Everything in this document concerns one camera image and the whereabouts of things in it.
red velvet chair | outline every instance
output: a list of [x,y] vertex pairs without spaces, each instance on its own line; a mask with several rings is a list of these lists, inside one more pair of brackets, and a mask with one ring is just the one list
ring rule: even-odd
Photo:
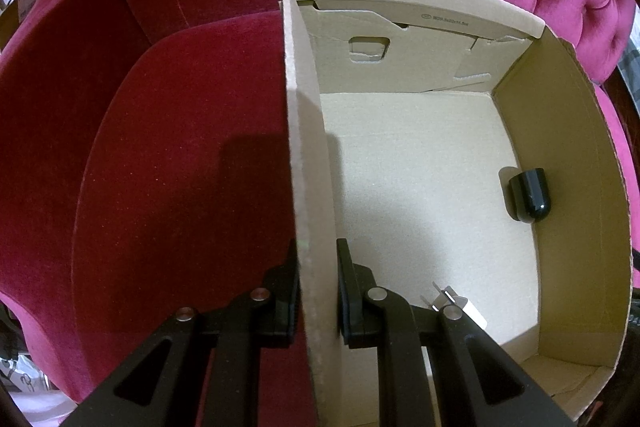
[[[634,13],[633,0],[507,1],[572,42],[596,81]],[[177,307],[224,305],[284,258],[277,2],[38,0],[0,56],[0,298],[74,399]],[[292,378],[308,391],[302,336],[295,352],[264,360],[264,425],[313,423],[309,393],[274,391]]]

cardboard box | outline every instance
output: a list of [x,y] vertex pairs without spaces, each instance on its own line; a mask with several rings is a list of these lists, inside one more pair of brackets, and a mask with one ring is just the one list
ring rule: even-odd
[[12,2],[6,9],[0,13],[0,52],[14,36],[14,33],[20,27],[20,18],[18,17],[18,3]]
[[[375,425],[373,349],[337,329],[335,240],[423,305],[451,285],[572,418],[616,366],[628,204],[567,42],[501,0],[282,0],[296,234],[319,425]],[[503,187],[542,167],[552,209]]]

